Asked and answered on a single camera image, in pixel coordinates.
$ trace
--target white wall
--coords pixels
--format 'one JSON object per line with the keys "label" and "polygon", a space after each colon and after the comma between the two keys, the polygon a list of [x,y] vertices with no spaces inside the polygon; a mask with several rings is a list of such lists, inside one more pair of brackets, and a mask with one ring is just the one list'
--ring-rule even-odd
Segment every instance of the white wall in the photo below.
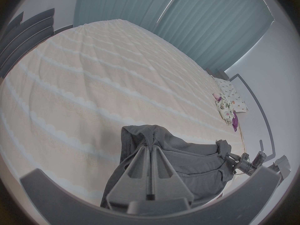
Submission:
{"label": "white wall", "polygon": [[73,24],[76,0],[23,0],[17,9],[12,20],[24,12],[23,21],[44,12],[48,9],[55,8],[54,13],[54,30]]}
{"label": "white wall", "polygon": [[[275,0],[265,2],[275,21],[264,36],[225,72],[229,77],[239,73],[249,85],[270,124],[276,158],[286,155],[292,171],[252,225],[271,212],[300,165],[300,38],[280,5]],[[240,176],[240,181],[247,178]]]}

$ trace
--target curtain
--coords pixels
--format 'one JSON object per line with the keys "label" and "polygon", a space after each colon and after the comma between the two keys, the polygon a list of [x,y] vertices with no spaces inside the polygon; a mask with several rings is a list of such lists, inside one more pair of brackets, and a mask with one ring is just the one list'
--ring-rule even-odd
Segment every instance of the curtain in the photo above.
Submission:
{"label": "curtain", "polygon": [[212,72],[233,65],[273,21],[263,0],[77,0],[73,24],[119,18],[155,33]]}

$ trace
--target mattress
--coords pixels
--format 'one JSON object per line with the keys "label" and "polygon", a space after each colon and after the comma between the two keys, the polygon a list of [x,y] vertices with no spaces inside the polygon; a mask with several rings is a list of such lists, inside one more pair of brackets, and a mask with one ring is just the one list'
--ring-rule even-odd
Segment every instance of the mattress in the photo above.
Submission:
{"label": "mattress", "polygon": [[0,153],[13,176],[42,169],[99,205],[118,166],[121,128],[157,124],[189,143],[227,140],[214,80],[177,48],[128,21],[85,24],[25,55],[0,86]]}

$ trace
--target teal curtain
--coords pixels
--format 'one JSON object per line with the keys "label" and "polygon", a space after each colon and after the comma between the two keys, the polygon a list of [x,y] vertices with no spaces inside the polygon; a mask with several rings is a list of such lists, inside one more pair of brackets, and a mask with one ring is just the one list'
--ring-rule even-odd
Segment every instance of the teal curtain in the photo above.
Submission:
{"label": "teal curtain", "polygon": [[73,25],[119,18],[213,72],[233,65],[273,21],[263,0],[77,0]]}

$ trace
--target dark gray clothing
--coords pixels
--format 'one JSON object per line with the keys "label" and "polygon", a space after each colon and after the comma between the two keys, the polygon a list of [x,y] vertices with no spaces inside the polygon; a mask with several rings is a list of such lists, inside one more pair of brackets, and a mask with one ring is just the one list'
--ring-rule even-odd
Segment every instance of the dark gray clothing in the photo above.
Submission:
{"label": "dark gray clothing", "polygon": [[194,195],[192,207],[203,205],[216,197],[233,178],[232,165],[225,161],[231,152],[227,141],[216,144],[186,143],[158,125],[125,126],[121,131],[120,164],[109,178],[101,201],[108,207],[106,196],[120,179],[142,145],[150,151],[153,145],[161,148],[170,164]]}

